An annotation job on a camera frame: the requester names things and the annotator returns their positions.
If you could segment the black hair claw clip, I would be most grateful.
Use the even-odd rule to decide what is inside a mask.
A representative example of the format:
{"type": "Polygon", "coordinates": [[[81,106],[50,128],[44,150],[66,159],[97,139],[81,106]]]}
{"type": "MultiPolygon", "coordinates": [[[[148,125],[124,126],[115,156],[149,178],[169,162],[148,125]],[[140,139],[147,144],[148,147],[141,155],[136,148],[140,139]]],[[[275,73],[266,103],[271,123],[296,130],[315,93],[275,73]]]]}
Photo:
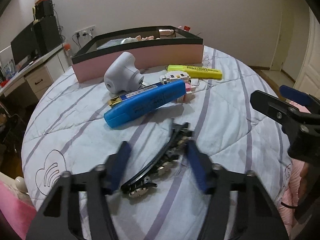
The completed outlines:
{"type": "Polygon", "coordinates": [[[174,162],[180,158],[187,141],[193,136],[189,123],[171,124],[168,142],[137,174],[121,185],[123,194],[131,198],[140,197],[150,188],[156,188],[153,177],[161,176],[172,168],[174,162]]]}

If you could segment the yellow highlighter pen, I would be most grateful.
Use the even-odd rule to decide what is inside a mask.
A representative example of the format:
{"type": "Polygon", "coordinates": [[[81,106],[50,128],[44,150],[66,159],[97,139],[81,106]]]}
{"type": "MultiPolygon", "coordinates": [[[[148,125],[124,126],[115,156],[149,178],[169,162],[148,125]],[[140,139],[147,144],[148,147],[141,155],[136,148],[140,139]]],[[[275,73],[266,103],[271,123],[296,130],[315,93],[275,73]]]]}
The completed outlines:
{"type": "Polygon", "coordinates": [[[185,65],[168,65],[168,71],[181,71],[186,72],[192,78],[199,79],[222,79],[222,72],[217,69],[211,69],[206,67],[195,67],[195,66],[185,66],[185,65]]]}

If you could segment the pink white block figure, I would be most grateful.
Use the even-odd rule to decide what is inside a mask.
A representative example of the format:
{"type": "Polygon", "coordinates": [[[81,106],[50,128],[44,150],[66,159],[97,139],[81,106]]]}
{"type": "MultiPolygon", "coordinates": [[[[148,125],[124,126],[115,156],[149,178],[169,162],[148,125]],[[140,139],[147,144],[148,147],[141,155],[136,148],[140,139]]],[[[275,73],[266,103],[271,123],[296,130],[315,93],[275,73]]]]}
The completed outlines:
{"type": "Polygon", "coordinates": [[[196,86],[186,72],[170,71],[161,75],[159,81],[164,85],[164,95],[176,103],[189,103],[194,98],[196,86]]]}

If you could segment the blue highlighter pen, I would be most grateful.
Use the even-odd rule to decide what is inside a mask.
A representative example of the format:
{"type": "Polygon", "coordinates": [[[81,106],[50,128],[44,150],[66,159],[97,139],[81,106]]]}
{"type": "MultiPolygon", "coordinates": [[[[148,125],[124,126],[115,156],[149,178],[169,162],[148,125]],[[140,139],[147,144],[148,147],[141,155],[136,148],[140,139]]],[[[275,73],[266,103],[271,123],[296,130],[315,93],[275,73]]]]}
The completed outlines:
{"type": "Polygon", "coordinates": [[[104,119],[109,127],[116,128],[171,101],[164,95],[162,85],[115,105],[104,114],[104,119]]]}

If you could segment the blue gold rectangular box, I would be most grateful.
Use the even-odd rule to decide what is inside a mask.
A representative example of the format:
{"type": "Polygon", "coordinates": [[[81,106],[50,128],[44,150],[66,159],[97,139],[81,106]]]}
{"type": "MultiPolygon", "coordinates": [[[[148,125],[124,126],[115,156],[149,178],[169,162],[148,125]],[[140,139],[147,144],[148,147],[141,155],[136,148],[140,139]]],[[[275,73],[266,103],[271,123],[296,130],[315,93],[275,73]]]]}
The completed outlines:
{"type": "Polygon", "coordinates": [[[155,88],[158,88],[160,86],[162,86],[163,84],[161,82],[158,82],[158,83],[155,83],[153,85],[149,85],[149,86],[146,86],[146,87],[143,87],[143,88],[140,88],[138,90],[135,90],[133,92],[128,92],[128,93],[125,93],[123,95],[120,95],[120,96],[116,96],[112,99],[110,99],[108,101],[108,105],[113,108],[115,105],[117,104],[120,104],[121,102],[125,101],[125,100],[128,100],[134,96],[137,96],[139,94],[142,94],[144,92],[147,92],[149,90],[152,90],[152,89],[155,89],[155,88]]]}

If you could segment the white door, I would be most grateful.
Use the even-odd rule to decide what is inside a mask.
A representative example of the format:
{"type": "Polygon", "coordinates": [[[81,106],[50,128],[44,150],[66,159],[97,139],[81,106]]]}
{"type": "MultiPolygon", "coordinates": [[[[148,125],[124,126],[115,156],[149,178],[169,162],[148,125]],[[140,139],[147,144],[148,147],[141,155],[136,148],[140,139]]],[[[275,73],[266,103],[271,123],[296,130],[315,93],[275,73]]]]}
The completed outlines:
{"type": "Polygon", "coordinates": [[[310,11],[309,39],[305,58],[294,88],[311,94],[319,99],[320,96],[320,25],[310,11]]]}

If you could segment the pink blanket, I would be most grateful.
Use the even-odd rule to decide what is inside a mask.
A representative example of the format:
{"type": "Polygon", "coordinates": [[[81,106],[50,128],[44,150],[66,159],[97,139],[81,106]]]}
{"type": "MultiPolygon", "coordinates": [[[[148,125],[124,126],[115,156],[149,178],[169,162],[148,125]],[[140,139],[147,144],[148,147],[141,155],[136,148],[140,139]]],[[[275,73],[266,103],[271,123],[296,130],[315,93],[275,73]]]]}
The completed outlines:
{"type": "Polygon", "coordinates": [[[20,200],[7,185],[1,182],[1,212],[21,239],[26,239],[36,209],[20,200]]]}

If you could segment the striped white bed quilt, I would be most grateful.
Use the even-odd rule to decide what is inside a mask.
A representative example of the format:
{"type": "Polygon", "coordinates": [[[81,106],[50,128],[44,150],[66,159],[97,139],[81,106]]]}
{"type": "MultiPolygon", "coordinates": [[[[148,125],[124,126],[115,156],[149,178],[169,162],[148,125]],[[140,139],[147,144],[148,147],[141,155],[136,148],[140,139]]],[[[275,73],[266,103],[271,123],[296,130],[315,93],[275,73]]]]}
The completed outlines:
{"type": "MultiPolygon", "coordinates": [[[[292,161],[289,141],[275,121],[249,102],[255,90],[272,93],[269,85],[239,60],[206,47],[203,65],[221,70],[221,80],[200,80],[189,103],[169,103],[118,129],[104,120],[112,94],[102,79],[79,83],[72,69],[60,76],[36,106],[22,146],[22,169],[33,205],[39,208],[49,187],[69,170],[91,170],[115,153],[123,141],[132,154],[124,180],[140,171],[167,142],[171,123],[188,122],[199,150],[226,169],[255,171],[276,205],[287,188],[292,161]]],[[[120,239],[195,239],[209,197],[196,185],[181,158],[157,187],[140,198],[121,192],[107,201],[120,239]]]]}

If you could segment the pink black storage box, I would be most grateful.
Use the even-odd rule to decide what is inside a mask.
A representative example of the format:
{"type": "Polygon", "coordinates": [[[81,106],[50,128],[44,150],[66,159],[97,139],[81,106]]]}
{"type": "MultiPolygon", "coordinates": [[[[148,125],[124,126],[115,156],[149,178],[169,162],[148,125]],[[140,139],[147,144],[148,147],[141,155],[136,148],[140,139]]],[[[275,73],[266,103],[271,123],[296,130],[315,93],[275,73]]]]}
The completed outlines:
{"type": "Polygon", "coordinates": [[[83,83],[103,77],[123,52],[135,57],[137,69],[148,69],[201,63],[203,51],[203,38],[171,25],[131,28],[94,37],[72,57],[72,68],[83,83]]]}

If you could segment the white desk with drawers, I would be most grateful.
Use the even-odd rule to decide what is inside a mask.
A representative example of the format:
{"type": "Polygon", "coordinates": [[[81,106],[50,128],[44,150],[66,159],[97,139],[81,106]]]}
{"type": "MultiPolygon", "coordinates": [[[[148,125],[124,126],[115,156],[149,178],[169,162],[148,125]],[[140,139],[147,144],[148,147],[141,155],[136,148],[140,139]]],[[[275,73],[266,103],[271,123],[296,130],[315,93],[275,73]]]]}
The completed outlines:
{"type": "Polygon", "coordinates": [[[69,68],[70,65],[63,46],[59,45],[15,74],[1,88],[1,100],[6,100],[23,108],[33,105],[69,68]]]}

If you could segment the orange cap bottle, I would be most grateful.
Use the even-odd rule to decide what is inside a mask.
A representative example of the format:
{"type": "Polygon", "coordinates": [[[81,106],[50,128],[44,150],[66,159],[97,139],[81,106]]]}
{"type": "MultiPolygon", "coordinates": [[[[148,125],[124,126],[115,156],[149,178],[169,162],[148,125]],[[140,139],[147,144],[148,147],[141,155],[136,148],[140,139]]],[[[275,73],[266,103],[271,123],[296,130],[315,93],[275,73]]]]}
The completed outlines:
{"type": "Polygon", "coordinates": [[[72,56],[73,56],[73,51],[71,49],[71,45],[69,43],[65,43],[63,45],[63,48],[64,48],[64,51],[65,51],[65,54],[71,59],[72,56]]]}

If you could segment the black computer monitor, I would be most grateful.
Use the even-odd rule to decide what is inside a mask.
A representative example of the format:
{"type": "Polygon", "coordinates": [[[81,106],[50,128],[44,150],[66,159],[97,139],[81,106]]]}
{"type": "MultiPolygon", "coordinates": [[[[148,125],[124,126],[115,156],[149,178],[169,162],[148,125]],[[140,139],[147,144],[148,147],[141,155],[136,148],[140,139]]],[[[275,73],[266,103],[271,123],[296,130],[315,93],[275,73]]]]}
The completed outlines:
{"type": "Polygon", "coordinates": [[[18,65],[26,57],[34,59],[40,55],[40,49],[34,31],[33,22],[27,25],[11,41],[11,50],[16,65],[18,65]]]}

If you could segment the black computer tower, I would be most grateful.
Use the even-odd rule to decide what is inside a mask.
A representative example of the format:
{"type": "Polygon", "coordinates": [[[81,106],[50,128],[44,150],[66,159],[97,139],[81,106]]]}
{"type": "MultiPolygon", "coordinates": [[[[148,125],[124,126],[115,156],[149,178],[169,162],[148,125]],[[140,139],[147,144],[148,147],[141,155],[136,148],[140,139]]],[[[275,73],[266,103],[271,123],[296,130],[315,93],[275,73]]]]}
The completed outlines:
{"type": "Polygon", "coordinates": [[[41,55],[61,45],[62,40],[54,16],[52,0],[44,0],[34,7],[34,30],[41,55]]]}

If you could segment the white bed post knob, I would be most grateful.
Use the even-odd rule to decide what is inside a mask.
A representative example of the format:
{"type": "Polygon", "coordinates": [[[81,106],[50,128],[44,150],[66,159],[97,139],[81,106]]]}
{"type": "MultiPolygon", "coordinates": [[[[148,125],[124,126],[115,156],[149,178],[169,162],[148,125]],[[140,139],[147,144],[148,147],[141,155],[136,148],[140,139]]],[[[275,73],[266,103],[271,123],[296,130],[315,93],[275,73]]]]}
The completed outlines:
{"type": "Polygon", "coordinates": [[[18,189],[18,191],[20,191],[20,192],[23,192],[23,193],[27,193],[28,192],[27,186],[25,184],[25,180],[21,176],[17,176],[15,178],[15,186],[18,189]]]}

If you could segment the wall power outlet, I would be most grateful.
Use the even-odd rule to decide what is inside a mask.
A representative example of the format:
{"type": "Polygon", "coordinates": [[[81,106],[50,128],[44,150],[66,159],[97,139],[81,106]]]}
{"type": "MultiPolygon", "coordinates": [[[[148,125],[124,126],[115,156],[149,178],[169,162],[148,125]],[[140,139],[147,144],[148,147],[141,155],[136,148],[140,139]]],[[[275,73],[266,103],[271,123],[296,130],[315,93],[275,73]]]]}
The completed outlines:
{"type": "Polygon", "coordinates": [[[84,29],[81,29],[79,31],[75,32],[75,35],[78,37],[85,37],[87,38],[88,36],[93,38],[95,36],[95,25],[86,27],[84,29]]]}

